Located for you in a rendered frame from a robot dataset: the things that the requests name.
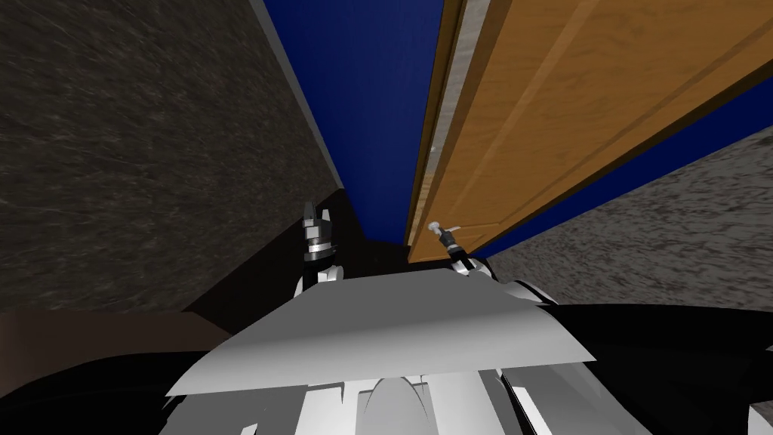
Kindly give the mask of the brown wooden door leaf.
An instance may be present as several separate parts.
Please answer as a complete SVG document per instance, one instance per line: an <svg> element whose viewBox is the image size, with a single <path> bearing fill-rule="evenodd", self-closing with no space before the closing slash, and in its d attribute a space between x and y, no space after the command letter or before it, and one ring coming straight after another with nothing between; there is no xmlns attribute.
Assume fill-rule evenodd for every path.
<svg viewBox="0 0 773 435"><path fill-rule="evenodd" d="M769 76L773 0L492 0L409 260L490 245Z"/></svg>

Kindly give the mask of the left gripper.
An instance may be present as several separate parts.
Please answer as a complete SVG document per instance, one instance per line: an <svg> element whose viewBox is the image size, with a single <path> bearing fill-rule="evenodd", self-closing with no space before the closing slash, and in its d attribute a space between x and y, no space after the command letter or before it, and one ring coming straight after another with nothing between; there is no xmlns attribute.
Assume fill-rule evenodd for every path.
<svg viewBox="0 0 773 435"><path fill-rule="evenodd" d="M321 218L316 219L316 207L314 203L305 203L302 225L304 239L308 245L323 245L325 243L331 243L332 222L328 209L323 209Z"/></svg>

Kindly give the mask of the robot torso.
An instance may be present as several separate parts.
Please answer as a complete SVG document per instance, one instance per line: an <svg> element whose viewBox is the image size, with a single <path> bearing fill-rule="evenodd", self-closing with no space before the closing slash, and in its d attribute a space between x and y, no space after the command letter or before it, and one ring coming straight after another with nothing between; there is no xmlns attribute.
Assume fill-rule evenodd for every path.
<svg viewBox="0 0 773 435"><path fill-rule="evenodd" d="M159 435L651 435L526 282L319 283L207 353Z"/></svg>

